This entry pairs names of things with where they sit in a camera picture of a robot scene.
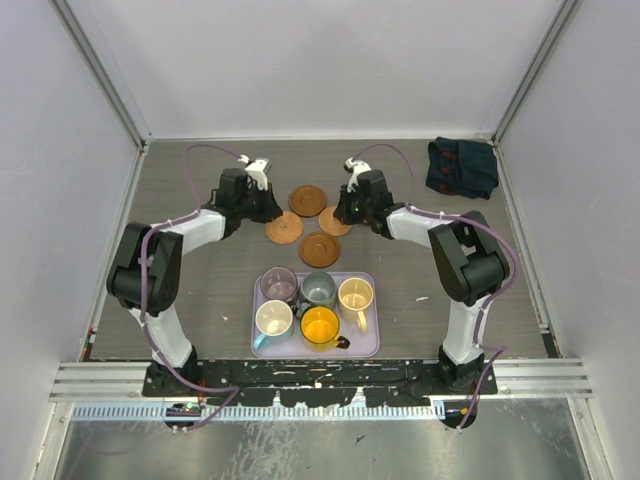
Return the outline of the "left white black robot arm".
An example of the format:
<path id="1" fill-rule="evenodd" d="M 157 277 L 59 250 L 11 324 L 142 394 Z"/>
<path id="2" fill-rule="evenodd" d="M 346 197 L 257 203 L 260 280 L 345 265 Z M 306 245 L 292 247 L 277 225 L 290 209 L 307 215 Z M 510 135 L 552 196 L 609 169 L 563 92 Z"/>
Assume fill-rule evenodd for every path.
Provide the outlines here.
<path id="1" fill-rule="evenodd" d="M 126 225 L 108 274 L 106 289 L 140 325 L 152 351 L 150 375 L 178 396 L 223 394 L 232 387 L 204 387 L 197 352 L 183 331 L 176 299 L 182 259 L 230 237 L 244 220 L 266 224 L 283 211 L 268 180 L 269 161 L 227 168 L 212 201 L 163 223 Z"/>

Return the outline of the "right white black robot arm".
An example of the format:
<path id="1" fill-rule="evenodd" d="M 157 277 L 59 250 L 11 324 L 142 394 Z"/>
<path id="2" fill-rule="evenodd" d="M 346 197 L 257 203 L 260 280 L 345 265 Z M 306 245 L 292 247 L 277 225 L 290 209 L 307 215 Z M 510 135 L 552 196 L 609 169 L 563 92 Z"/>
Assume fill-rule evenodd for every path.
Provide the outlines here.
<path id="1" fill-rule="evenodd" d="M 382 171 L 349 159 L 349 181 L 340 188 L 334 217 L 346 225 L 366 224 L 390 240 L 431 250 L 440 283 L 450 298 L 448 330 L 438 351 L 436 372 L 452 394 L 466 390 L 483 369 L 481 348 L 493 297 L 510 276 L 510 265 L 484 215 L 422 211 L 393 200 Z"/>

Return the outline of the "dark wooden coaster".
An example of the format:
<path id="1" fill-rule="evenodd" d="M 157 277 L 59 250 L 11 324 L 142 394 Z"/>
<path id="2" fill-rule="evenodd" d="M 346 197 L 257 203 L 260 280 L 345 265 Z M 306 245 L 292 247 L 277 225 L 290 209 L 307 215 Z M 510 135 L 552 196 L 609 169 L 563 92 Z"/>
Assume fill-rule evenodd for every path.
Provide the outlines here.
<path id="1" fill-rule="evenodd" d="M 303 185 L 295 188 L 289 196 L 290 210 L 304 218 L 318 216 L 326 207 L 325 192 L 314 185 Z"/>
<path id="2" fill-rule="evenodd" d="M 324 232 L 306 235 L 299 245 L 299 256 L 308 266 L 322 269 L 333 265 L 341 252 L 336 237 Z"/>

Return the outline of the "woven rattan coaster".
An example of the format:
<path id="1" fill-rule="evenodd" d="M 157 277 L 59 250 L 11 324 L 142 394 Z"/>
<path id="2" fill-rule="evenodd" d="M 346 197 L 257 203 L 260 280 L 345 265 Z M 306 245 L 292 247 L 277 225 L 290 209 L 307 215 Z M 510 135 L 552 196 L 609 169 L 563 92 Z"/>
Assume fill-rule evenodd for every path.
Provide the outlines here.
<path id="1" fill-rule="evenodd" d="M 301 218 L 291 211 L 284 211 L 282 215 L 265 225 L 266 237 L 275 244 L 291 244 L 299 239 L 304 231 Z"/>
<path id="2" fill-rule="evenodd" d="M 318 224 L 321 230 L 334 237 L 340 237 L 349 233 L 352 229 L 351 225 L 342 223 L 334 217 L 336 207 L 328 206 L 318 215 Z"/>

